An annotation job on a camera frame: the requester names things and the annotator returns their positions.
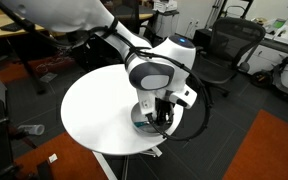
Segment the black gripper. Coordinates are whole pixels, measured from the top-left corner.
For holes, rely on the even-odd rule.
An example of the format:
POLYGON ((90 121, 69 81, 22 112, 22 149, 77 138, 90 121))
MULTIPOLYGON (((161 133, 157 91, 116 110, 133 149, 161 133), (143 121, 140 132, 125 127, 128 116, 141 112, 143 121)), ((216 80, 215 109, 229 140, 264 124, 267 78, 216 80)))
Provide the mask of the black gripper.
POLYGON ((162 126, 164 124, 170 124, 172 122, 172 111, 173 111, 173 104, 164 101, 161 99, 157 99, 155 101, 155 108, 156 108, 156 124, 158 126, 162 126))

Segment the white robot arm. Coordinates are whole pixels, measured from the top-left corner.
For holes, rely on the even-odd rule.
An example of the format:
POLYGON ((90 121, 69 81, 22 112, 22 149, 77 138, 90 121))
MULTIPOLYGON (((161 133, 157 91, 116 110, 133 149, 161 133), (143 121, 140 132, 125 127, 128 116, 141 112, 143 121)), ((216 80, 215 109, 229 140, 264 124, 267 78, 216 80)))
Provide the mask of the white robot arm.
POLYGON ((137 127, 171 121, 178 104, 189 109, 197 93, 186 85, 196 48, 171 35, 154 47, 128 30, 100 0, 0 0, 0 9, 32 35, 54 46, 73 49, 97 35, 115 48, 124 63, 138 103, 137 127))

